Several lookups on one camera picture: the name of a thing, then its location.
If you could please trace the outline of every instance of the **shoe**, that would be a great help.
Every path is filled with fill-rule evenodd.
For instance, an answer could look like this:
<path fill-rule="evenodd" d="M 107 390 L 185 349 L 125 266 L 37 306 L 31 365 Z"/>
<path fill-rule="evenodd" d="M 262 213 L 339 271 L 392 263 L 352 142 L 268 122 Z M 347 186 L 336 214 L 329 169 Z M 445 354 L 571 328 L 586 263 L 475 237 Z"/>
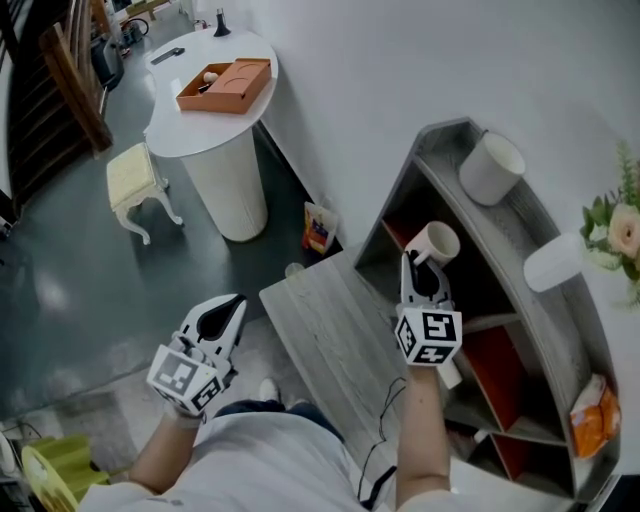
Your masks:
<path fill-rule="evenodd" d="M 280 389 L 273 379 L 264 379 L 258 390 L 258 398 L 263 402 L 273 400 L 280 403 Z"/>

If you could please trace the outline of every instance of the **staircase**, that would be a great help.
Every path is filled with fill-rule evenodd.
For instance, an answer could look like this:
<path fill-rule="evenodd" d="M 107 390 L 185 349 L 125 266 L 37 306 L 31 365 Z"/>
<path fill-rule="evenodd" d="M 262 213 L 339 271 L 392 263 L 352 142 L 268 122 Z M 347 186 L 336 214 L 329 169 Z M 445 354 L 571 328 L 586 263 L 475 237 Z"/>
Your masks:
<path fill-rule="evenodd" d="M 0 0 L 0 3 L 21 0 Z M 89 0 L 34 0 L 14 60 L 8 160 L 17 216 L 33 194 L 83 155 L 111 145 L 105 91 L 91 66 Z"/>

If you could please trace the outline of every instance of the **pink rose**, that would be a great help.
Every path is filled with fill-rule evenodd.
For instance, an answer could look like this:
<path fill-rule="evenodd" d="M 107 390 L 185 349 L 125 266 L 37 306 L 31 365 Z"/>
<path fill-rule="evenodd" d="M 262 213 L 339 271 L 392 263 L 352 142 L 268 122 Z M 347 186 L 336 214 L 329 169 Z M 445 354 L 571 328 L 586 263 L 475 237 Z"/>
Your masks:
<path fill-rule="evenodd" d="M 616 205 L 608 239 L 614 251 L 636 259 L 640 249 L 640 213 L 636 208 L 628 204 Z"/>

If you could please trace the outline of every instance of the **white round table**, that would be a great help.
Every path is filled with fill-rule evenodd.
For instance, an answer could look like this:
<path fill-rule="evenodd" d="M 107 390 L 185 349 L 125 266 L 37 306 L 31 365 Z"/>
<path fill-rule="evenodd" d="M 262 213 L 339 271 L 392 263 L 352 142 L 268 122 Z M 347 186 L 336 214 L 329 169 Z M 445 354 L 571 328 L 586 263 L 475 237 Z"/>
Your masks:
<path fill-rule="evenodd" d="M 145 64 L 155 80 L 156 100 L 145 134 L 153 154 L 182 159 L 220 233 L 229 240 L 244 242 L 259 235 L 268 219 L 251 127 L 273 96 L 278 60 L 261 37 L 232 30 L 219 38 L 213 37 L 215 29 L 191 32 L 147 57 Z M 175 47 L 185 52 L 151 64 Z M 246 114 L 180 110 L 176 96 L 207 64 L 233 62 L 238 57 L 271 59 L 271 81 Z"/>

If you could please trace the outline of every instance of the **cushioned stool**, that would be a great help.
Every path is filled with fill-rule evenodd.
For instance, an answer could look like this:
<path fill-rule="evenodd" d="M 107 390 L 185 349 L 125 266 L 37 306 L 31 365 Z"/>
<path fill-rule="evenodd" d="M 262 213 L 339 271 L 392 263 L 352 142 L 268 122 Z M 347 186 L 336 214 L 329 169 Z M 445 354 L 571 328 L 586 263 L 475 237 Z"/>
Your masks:
<path fill-rule="evenodd" d="M 144 142 L 136 144 L 107 164 L 107 188 L 109 203 L 122 227 L 142 236 L 145 245 L 151 243 L 149 233 L 129 220 L 129 209 L 139 205 L 147 197 L 155 197 L 162 203 L 169 218 L 181 226 L 182 218 L 173 213 L 165 189 L 169 182 L 156 173 L 149 150 Z"/>

